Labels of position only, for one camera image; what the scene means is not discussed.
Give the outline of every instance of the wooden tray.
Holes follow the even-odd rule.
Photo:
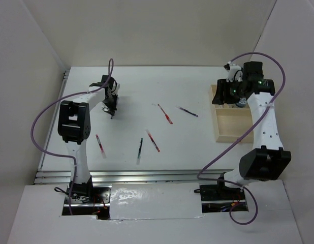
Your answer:
[[[252,115],[249,106],[239,108],[235,104],[213,105],[212,99],[217,85],[209,90],[212,124],[216,142],[235,142],[252,126]],[[253,143],[253,132],[246,136],[242,143]]]

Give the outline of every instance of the purple cable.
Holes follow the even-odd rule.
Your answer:
[[[104,87],[107,86],[111,76],[112,76],[112,73],[113,73],[113,68],[114,68],[114,60],[111,58],[108,62],[108,77],[107,77],[107,80],[105,81],[105,83],[97,88],[96,90],[93,90],[91,91],[90,93],[95,93],[95,92],[98,92],[99,90],[103,89]],[[30,138],[32,140],[32,143],[35,145],[35,147],[40,150],[41,152],[45,153],[45,154],[48,154],[48,155],[52,155],[52,156],[55,156],[55,157],[60,157],[60,158],[70,158],[74,161],[74,166],[75,166],[75,170],[74,170],[74,176],[73,176],[73,179],[72,179],[72,183],[70,185],[70,189],[69,189],[69,211],[70,211],[70,215],[72,215],[72,210],[71,210],[71,195],[72,195],[72,188],[74,186],[74,182],[76,180],[76,175],[77,175],[77,160],[74,156],[70,156],[70,155],[62,155],[62,154],[55,154],[53,152],[50,152],[50,151],[47,151],[45,150],[44,148],[42,148],[40,145],[38,145],[38,143],[35,141],[35,138],[34,138],[34,127],[37,123],[37,121],[39,120],[39,118],[42,116],[42,114],[48,110],[50,107],[52,107],[54,104],[60,102],[61,100],[63,99],[66,99],[66,98],[69,98],[69,97],[73,97],[73,96],[77,96],[77,95],[83,95],[83,94],[87,94],[88,92],[87,91],[81,91],[79,93],[73,93],[73,94],[70,94],[70,95],[67,95],[67,96],[64,96],[64,97],[61,97],[59,98],[58,100],[56,100],[55,102],[49,104],[46,108],[44,108],[37,116],[36,118],[34,119],[34,122],[32,124],[32,127],[30,129]]]
[[[272,60],[273,62],[275,62],[275,64],[279,67],[279,69],[281,70],[281,73],[282,73],[282,84],[281,84],[281,87],[280,89],[278,90],[278,92],[273,96],[273,98],[270,100],[270,104],[273,103],[273,101],[279,96],[279,94],[282,92],[284,86],[285,86],[285,83],[286,83],[286,74],[285,74],[285,71],[283,69],[283,67],[281,66],[281,64],[279,64],[279,62],[277,60],[275,60],[273,57],[267,55],[267,54],[264,54],[264,53],[261,53],[261,52],[246,52],[246,53],[243,53],[241,55],[238,55],[237,57],[233,58],[232,60],[230,60],[230,62],[240,58],[240,57],[243,57],[243,56],[246,56],[246,55],[251,55],[251,54],[257,54],[257,55],[261,55],[261,56],[264,56],[264,57],[267,57],[269,58],[270,60]],[[258,208],[258,203],[254,197],[254,195],[252,194],[252,192],[246,188],[245,186],[241,185],[241,184],[238,184],[236,182],[233,182],[233,181],[229,181],[229,180],[225,180],[225,179],[213,179],[213,178],[203,178],[203,177],[200,177],[200,175],[207,169],[209,168],[212,164],[214,164],[215,162],[217,162],[222,156],[224,156],[226,153],[228,153],[234,146],[236,146],[241,140],[243,140],[251,131],[253,131],[253,129],[258,126],[258,124],[263,120],[263,118],[266,116],[266,114],[268,113],[270,107],[267,107],[264,111],[264,113],[262,114],[262,116],[255,122],[254,125],[251,126],[251,128],[249,128],[240,138],[238,138],[233,144],[231,144],[227,149],[225,149],[221,154],[219,154],[214,160],[212,160],[210,163],[208,163],[206,166],[203,167],[203,169],[198,173],[197,175],[197,178],[198,179],[202,179],[202,180],[212,180],[212,181],[222,181],[222,182],[226,182],[226,183],[231,183],[233,185],[236,185],[240,188],[243,188],[244,190],[246,190],[250,196],[252,197],[253,199],[253,202],[255,204],[255,214],[253,216],[253,218],[250,220],[250,221],[247,221],[247,222],[238,222],[236,221],[233,216],[232,216],[232,210],[240,205],[240,204],[237,204],[237,205],[234,205],[233,207],[231,207],[231,209],[229,210],[229,216],[230,218],[232,219],[232,221],[234,221],[236,224],[239,224],[239,225],[248,225],[250,223],[252,223],[255,218],[257,217],[258,215],[258,212],[259,212],[259,208]]]

